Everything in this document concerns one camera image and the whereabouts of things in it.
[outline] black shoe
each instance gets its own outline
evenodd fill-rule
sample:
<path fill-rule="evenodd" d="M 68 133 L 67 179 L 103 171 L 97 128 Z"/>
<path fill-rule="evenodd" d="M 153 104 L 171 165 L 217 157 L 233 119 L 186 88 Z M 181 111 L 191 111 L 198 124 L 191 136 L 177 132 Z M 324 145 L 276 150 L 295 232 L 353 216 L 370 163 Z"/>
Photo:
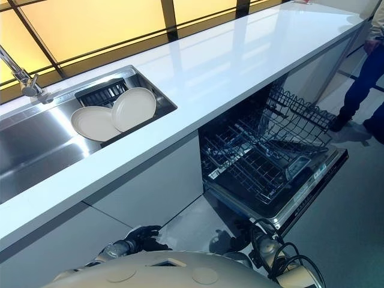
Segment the black shoe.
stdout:
<path fill-rule="evenodd" d="M 370 125 L 369 120 L 365 120 L 363 123 L 363 126 L 369 133 L 373 135 L 373 137 L 376 138 L 377 141 L 379 141 L 381 144 L 384 144 L 384 127 L 382 129 L 380 128 L 375 128 L 372 125 Z"/>
<path fill-rule="evenodd" d="M 329 125 L 329 129 L 333 132 L 339 132 L 347 123 L 349 119 L 337 116 Z"/>

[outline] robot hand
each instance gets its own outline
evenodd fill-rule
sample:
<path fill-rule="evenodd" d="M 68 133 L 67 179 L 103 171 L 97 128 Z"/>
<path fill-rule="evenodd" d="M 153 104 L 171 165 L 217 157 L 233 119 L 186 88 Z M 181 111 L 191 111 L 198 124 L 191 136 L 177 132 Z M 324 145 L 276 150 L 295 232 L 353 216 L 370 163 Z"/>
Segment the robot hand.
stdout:
<path fill-rule="evenodd" d="M 134 251 L 132 253 L 137 253 L 142 250 L 145 251 L 161 251 L 161 250 L 172 250 L 166 244 L 160 244 L 156 241 L 153 236 L 157 236 L 159 234 L 159 230 L 161 226 L 143 226 L 133 229 L 128 233 L 125 237 L 124 241 L 132 243 L 134 247 Z"/>

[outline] person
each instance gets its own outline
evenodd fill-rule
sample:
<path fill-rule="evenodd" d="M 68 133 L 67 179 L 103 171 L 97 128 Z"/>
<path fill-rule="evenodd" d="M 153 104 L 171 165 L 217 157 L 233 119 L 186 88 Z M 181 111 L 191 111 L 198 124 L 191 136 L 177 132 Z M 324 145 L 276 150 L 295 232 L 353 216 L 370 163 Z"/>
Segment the person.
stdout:
<path fill-rule="evenodd" d="M 370 89 L 384 74 L 384 0 L 381 1 L 372 20 L 364 50 L 368 55 L 359 77 L 349 88 L 344 99 L 344 106 L 329 129 L 339 132 L 360 107 L 360 103 L 368 96 Z M 384 102 L 377 108 L 370 119 L 363 123 L 364 127 L 380 143 L 384 144 Z"/>

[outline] kitchen counter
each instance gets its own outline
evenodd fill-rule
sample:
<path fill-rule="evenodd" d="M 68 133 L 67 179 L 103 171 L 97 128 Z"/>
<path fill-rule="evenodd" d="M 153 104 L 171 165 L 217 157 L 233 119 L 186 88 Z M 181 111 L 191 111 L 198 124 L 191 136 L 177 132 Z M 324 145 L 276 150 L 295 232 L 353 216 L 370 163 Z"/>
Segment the kitchen counter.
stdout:
<path fill-rule="evenodd" d="M 92 195 L 364 22 L 287 2 L 54 84 L 63 89 L 134 65 L 177 110 L 0 205 L 0 250 Z"/>

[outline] plate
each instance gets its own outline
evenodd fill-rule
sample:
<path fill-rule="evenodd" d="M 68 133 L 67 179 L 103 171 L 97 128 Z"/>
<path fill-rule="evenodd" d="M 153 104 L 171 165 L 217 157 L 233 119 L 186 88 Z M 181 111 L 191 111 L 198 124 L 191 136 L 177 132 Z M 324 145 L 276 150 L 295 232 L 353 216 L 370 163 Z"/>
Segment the plate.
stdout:
<path fill-rule="evenodd" d="M 140 123 L 151 119 L 156 111 L 156 99 L 145 88 L 136 87 L 125 91 L 112 108 L 112 123 L 125 132 Z"/>
<path fill-rule="evenodd" d="M 73 128 L 82 136 L 107 141 L 120 134 L 112 124 L 112 109 L 100 106 L 88 106 L 76 110 L 71 116 Z"/>

